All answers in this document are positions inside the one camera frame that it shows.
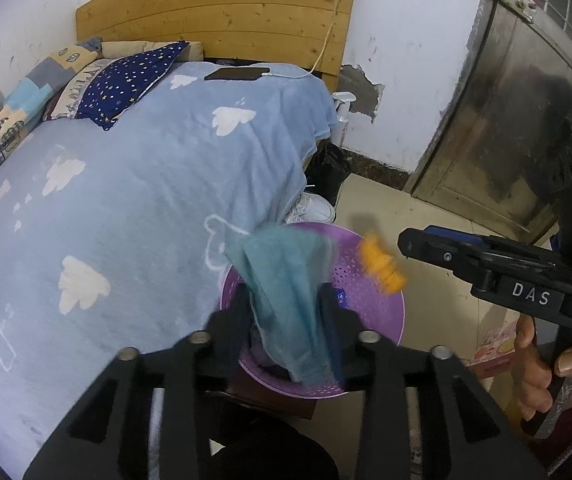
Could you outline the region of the orange wrapper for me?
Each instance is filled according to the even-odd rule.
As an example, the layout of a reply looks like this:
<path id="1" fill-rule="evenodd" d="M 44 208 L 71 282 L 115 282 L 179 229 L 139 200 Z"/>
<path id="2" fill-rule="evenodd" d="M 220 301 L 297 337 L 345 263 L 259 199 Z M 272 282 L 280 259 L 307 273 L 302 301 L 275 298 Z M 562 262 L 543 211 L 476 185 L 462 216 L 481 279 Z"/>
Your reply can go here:
<path id="1" fill-rule="evenodd" d="M 397 260 L 376 233 L 364 235 L 357 245 L 357 255 L 363 271 L 376 283 L 382 294 L 397 294 L 407 284 Z"/>

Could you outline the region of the grey sock green cuff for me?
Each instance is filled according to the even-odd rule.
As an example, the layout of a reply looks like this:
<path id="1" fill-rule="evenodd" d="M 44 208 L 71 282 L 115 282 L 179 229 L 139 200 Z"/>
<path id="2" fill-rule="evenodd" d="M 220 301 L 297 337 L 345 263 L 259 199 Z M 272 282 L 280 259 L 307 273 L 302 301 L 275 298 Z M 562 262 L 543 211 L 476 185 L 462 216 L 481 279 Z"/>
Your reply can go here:
<path id="1" fill-rule="evenodd" d="M 331 281 L 336 254 L 331 238 L 296 226 L 268 226 L 225 252 L 249 289 L 265 354 L 306 387 L 335 379 L 318 296 Z"/>

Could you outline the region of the pink printed cardboard box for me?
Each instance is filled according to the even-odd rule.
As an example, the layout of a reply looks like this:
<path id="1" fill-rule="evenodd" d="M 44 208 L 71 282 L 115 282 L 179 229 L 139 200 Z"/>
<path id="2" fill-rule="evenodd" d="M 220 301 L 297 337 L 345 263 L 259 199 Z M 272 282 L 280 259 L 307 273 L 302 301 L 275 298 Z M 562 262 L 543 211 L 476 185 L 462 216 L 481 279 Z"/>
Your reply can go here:
<path id="1" fill-rule="evenodd" d="M 492 304 L 482 304 L 478 325 L 478 347 L 467 368 L 479 379 L 510 371 L 514 364 L 514 340 L 519 314 Z"/>

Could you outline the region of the purple plastic basket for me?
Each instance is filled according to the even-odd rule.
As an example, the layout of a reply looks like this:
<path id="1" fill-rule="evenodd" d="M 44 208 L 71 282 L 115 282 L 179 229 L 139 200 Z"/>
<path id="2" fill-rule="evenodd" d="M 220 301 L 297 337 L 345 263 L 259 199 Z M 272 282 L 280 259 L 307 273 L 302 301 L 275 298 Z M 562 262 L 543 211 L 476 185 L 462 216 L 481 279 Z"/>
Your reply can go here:
<path id="1" fill-rule="evenodd" d="M 286 226 L 296 226 L 318 232 L 336 243 L 336 260 L 329 285 L 335 291 L 339 306 L 356 312 L 362 323 L 370 330 L 375 330 L 394 342 L 400 341 L 405 324 L 404 297 L 401 292 L 394 295 L 382 294 L 376 283 L 365 274 L 357 255 L 357 245 L 362 237 L 332 223 L 303 222 L 286 224 Z M 229 263 L 228 258 L 226 260 L 226 274 L 221 296 L 222 308 L 228 308 L 238 287 L 245 285 L 243 279 Z M 341 396 L 343 392 L 336 379 L 317 387 L 306 387 L 293 382 L 288 373 L 275 365 L 265 354 L 255 330 L 254 319 L 248 339 L 241 350 L 240 364 L 259 384 L 284 396 L 319 400 Z"/>

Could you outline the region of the metal door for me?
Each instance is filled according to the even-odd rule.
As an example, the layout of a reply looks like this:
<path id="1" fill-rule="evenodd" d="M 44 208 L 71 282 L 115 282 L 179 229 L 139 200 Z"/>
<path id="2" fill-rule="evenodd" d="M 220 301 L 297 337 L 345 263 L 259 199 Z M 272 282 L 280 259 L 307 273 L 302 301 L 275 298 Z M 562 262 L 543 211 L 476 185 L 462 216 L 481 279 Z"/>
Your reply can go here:
<path id="1" fill-rule="evenodd" d="M 554 223 L 531 168 L 572 119 L 572 0 L 482 0 L 472 52 L 414 197 L 535 242 Z"/>

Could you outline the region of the white sneaker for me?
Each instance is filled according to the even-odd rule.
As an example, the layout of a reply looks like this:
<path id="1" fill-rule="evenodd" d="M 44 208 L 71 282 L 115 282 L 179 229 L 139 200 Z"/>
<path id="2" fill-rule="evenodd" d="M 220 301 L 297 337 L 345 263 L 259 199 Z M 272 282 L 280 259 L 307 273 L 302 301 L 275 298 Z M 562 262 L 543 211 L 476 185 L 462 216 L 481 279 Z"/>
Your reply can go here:
<path id="1" fill-rule="evenodd" d="M 321 222 L 333 223 L 335 207 L 323 196 L 302 192 L 286 214 L 285 223 Z"/>

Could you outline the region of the black bag under bed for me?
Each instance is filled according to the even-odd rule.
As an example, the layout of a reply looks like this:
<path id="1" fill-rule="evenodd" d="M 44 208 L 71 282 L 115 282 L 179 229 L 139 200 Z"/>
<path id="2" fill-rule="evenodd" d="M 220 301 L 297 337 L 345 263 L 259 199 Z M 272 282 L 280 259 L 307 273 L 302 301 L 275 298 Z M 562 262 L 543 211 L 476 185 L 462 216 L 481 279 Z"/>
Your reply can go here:
<path id="1" fill-rule="evenodd" d="M 335 206 L 341 186 L 351 172 L 350 159 L 344 151 L 338 145 L 326 142 L 317 150 L 305 170 L 307 190 Z"/>

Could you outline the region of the white spray bottle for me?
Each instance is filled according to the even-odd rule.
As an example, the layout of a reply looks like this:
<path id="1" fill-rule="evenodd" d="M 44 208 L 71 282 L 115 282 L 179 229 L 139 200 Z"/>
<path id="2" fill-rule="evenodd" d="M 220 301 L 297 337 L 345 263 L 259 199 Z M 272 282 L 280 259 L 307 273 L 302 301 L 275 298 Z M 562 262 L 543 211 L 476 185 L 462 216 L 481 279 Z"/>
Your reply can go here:
<path id="1" fill-rule="evenodd" d="M 333 92 L 333 103 L 337 115 L 337 123 L 331 128 L 330 142 L 341 148 L 345 133 L 350 122 L 351 106 L 357 100 L 356 95 L 350 91 Z"/>

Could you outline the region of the light blue cloud bedsheet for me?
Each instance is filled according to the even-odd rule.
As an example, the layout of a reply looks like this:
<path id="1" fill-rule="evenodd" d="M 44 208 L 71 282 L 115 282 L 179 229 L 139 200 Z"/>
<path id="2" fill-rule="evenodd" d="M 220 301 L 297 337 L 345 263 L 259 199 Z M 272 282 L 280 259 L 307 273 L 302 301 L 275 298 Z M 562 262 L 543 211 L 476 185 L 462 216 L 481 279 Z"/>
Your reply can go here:
<path id="1" fill-rule="evenodd" d="M 0 467 L 24 475 L 123 348 L 169 348 L 219 303 L 228 246 L 280 222 L 336 123 L 318 78 L 173 67 L 109 129 L 38 125 L 0 168 Z"/>

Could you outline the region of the wooden headboard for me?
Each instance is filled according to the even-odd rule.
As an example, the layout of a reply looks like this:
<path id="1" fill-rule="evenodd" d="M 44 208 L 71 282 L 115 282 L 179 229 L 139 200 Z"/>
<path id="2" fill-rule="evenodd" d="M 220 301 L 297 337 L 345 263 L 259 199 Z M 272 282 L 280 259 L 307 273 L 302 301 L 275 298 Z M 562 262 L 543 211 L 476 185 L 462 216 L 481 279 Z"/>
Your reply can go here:
<path id="1" fill-rule="evenodd" d="M 91 0 L 76 12 L 81 40 L 185 39 L 207 58 L 289 63 L 335 90 L 354 0 Z"/>

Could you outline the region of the black smartphone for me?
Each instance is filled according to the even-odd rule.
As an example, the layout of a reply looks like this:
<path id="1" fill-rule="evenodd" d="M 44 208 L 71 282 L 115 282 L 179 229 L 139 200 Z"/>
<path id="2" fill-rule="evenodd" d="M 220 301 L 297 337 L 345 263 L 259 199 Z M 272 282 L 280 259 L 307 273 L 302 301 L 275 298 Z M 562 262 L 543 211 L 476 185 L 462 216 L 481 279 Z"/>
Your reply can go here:
<path id="1" fill-rule="evenodd" d="M 222 66 L 203 79 L 224 81 L 255 81 L 269 74 L 268 67 L 259 66 Z"/>

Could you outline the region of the navy star pillow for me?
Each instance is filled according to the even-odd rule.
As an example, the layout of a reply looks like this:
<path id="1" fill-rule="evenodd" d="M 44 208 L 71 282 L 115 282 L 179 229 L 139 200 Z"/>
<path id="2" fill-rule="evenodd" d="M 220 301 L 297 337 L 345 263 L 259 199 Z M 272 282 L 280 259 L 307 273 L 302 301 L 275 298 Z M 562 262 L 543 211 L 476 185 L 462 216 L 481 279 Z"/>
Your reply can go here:
<path id="1" fill-rule="evenodd" d="M 129 42 L 126 54 L 97 58 L 73 76 L 46 104 L 44 122 L 56 119 L 88 119 L 103 130 L 170 72 L 176 63 L 189 60 L 198 47 L 190 42 Z"/>

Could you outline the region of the patchwork folded quilt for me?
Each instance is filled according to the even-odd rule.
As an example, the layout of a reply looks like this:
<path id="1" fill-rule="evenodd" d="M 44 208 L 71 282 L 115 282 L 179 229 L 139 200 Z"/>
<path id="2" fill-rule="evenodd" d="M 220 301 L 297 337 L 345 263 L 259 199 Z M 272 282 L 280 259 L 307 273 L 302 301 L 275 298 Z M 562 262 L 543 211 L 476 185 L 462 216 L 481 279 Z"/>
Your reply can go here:
<path id="1" fill-rule="evenodd" d="M 18 82 L 0 110 L 0 167 L 18 148 L 47 102 L 102 54 L 102 38 L 92 37 L 53 52 Z"/>

